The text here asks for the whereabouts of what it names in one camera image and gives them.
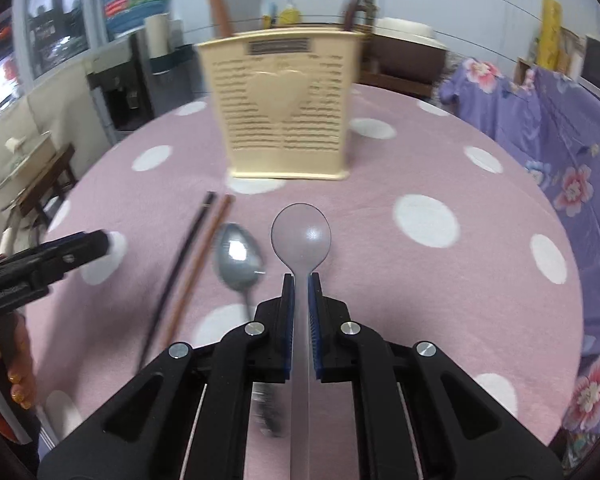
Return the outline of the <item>left hand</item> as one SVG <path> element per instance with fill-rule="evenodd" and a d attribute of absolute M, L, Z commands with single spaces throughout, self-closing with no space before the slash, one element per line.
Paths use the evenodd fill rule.
<path fill-rule="evenodd" d="M 0 318 L 0 435 L 12 443 L 32 443 L 36 420 L 35 377 L 24 317 L 12 311 Z"/>

